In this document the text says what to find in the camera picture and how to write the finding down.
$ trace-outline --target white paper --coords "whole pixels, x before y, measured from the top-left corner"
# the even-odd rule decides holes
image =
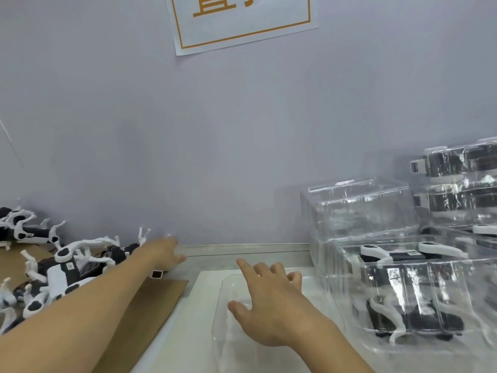
[[[318,27],[316,0],[165,0],[165,2],[178,56]]]

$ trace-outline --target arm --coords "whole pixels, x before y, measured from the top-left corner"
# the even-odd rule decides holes
[[[2,371],[90,373],[107,348],[126,308],[153,269],[183,262],[177,242],[145,244],[120,265],[0,338]]]
[[[281,263],[269,268],[237,263],[247,281],[252,310],[236,301],[228,309],[243,331],[256,342],[289,346],[312,373],[374,373],[352,348],[333,321],[302,294],[302,275],[289,275]]]

